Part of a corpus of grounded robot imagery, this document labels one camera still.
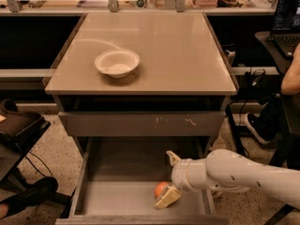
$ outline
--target drawer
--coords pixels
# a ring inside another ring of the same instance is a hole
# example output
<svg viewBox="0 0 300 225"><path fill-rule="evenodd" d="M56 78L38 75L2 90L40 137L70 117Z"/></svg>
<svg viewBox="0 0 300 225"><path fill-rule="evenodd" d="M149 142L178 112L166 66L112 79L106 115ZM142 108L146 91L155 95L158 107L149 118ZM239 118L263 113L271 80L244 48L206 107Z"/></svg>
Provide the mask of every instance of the drawer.
<svg viewBox="0 0 300 225"><path fill-rule="evenodd" d="M56 224L229 224L208 190L155 208L156 184L171 177L166 150L198 153L188 138L90 138L69 217Z"/></svg>
<svg viewBox="0 0 300 225"><path fill-rule="evenodd" d="M69 136L216 136L225 112L60 112Z"/></svg>

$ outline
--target black shoe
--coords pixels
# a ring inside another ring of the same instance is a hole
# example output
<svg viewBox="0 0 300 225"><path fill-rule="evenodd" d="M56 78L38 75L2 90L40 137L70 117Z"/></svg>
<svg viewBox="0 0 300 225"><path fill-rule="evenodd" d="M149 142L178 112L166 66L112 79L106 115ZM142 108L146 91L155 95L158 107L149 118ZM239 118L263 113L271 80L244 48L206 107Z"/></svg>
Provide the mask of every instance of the black shoe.
<svg viewBox="0 0 300 225"><path fill-rule="evenodd" d="M8 205L6 217L17 214L27 206L36 206L54 195L58 189L58 183L53 177L44 177L38 180L26 191L3 200L1 203Z"/></svg>
<svg viewBox="0 0 300 225"><path fill-rule="evenodd" d="M268 127L261 119L252 113L245 115L245 125L253 133L255 138L263 145L267 145L274 138L276 133Z"/></svg>

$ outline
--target sneaker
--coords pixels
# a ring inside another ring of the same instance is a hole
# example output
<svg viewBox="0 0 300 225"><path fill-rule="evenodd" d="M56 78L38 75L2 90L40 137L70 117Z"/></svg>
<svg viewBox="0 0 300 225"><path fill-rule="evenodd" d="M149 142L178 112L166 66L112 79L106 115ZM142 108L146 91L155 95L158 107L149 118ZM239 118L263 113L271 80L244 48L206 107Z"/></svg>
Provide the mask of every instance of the sneaker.
<svg viewBox="0 0 300 225"><path fill-rule="evenodd" d="M268 127L260 118L252 113L246 113L244 119L246 127L255 138L263 145L267 145L275 138L275 132Z"/></svg>
<svg viewBox="0 0 300 225"><path fill-rule="evenodd" d="M27 206L39 205L54 195L58 183L53 177L44 177L33 184L29 189L3 200L8 205L6 217L17 214Z"/></svg>

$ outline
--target white bowl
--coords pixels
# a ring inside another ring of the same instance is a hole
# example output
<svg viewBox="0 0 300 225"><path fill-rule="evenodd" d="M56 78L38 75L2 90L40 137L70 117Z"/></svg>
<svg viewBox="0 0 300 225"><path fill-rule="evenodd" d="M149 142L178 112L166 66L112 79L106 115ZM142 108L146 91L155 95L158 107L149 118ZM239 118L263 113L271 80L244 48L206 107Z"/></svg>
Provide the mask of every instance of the white bowl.
<svg viewBox="0 0 300 225"><path fill-rule="evenodd" d="M97 70L112 78L123 78L134 70L140 63L140 57L126 49L108 50L95 60Z"/></svg>

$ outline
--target laptop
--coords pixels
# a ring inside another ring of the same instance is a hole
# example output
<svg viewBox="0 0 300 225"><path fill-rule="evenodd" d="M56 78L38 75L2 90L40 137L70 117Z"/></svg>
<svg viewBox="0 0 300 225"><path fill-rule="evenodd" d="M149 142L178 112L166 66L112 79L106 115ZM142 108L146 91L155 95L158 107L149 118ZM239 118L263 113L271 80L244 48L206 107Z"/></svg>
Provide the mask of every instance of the laptop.
<svg viewBox="0 0 300 225"><path fill-rule="evenodd" d="M286 59L300 42L300 0L278 0L270 37Z"/></svg>

